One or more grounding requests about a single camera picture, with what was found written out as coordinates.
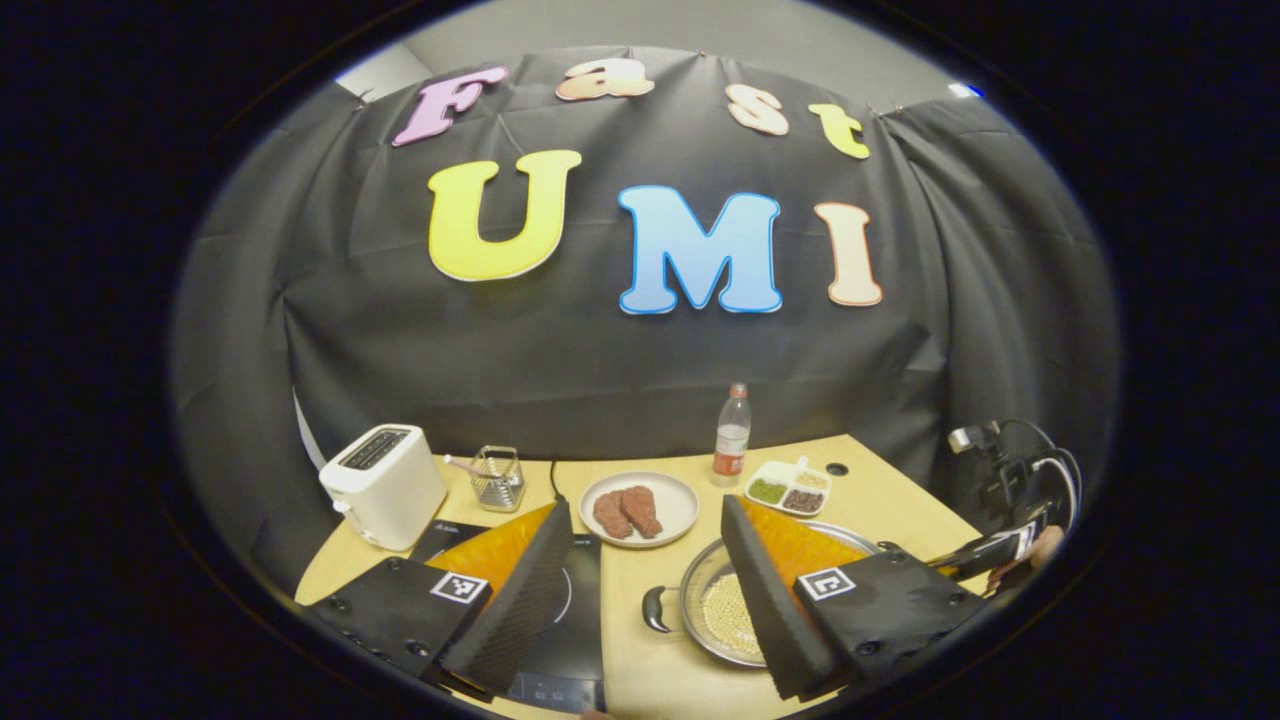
wooden table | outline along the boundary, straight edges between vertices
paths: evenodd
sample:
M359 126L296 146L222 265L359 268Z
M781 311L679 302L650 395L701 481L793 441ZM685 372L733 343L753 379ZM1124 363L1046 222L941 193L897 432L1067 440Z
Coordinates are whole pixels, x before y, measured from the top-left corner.
M833 697L806 703L795 698L782 701L767 670L737 667L713 657L680 632L676 592L663 594L663 621L672 628L671 634L649 629L640 616L640 598L645 591L654 585L678 585L694 556L719 537L721 496L741 492L762 464L771 460L795 462L801 455L808 456L809 466L815 469L828 462L849 466L847 475L832 478L835 482L827 506L813 520L847 528L873 542L896 542L922 560L950 552L979 536L960 516L849 436L749 450L741 479L732 488L712 484L709 455L558 462L556 484L570 501L573 532L577 533L589 532L577 514L582 492L595 480L625 470L653 470L680 478L694 488L701 503L694 527L666 546L634 550L603 543L600 628L604 693L611 715L618 720L771 719ZM529 487L520 510L506 515L481 510L467 473L436 457L436 466L449 486L449 495L436 518L493 527L550 502L554 498L552 464L521 460L521 465ZM408 551L375 548L343 521L311 560L294 600L302 605L317 602L390 556L406 557ZM980 593L986 577L963 584ZM466 697L462 700L472 702ZM504 698L494 698L492 705L475 705L517 719L576 717Z

bottle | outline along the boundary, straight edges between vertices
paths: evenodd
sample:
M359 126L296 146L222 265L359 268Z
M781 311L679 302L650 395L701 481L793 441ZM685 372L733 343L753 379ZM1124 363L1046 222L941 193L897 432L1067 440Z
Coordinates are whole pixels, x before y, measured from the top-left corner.
M732 487L737 482L750 434L751 406L746 402L746 383L733 383L716 428L716 459L712 461L716 486Z

white toaster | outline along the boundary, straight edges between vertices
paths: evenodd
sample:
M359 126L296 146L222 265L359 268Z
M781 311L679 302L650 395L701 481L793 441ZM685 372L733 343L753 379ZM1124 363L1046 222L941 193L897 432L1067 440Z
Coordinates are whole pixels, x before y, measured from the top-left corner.
M378 425L320 469L333 509L360 537L397 552L413 547L448 495L421 428Z

metal utensil holder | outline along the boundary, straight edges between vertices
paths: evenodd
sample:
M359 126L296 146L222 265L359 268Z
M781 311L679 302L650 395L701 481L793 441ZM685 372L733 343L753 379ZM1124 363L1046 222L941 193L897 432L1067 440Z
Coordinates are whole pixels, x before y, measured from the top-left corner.
M525 497L525 473L515 447L486 445L471 459L471 466L485 475L471 475L480 507L494 512L515 512Z

blue letter m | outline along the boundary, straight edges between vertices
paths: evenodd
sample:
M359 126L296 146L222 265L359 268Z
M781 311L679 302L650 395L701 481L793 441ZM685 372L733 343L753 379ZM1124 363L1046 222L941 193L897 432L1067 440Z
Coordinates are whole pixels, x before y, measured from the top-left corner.
M666 263L689 302L707 306L724 265L728 286L719 293L721 307L731 313L772 313L782 306L773 287L773 218L778 202L772 197L739 192L724 202L710 233L678 192L663 186L628 187L618 204L635 220L635 265L631 290L622 293L622 310L634 315L669 313L676 293L667 287Z

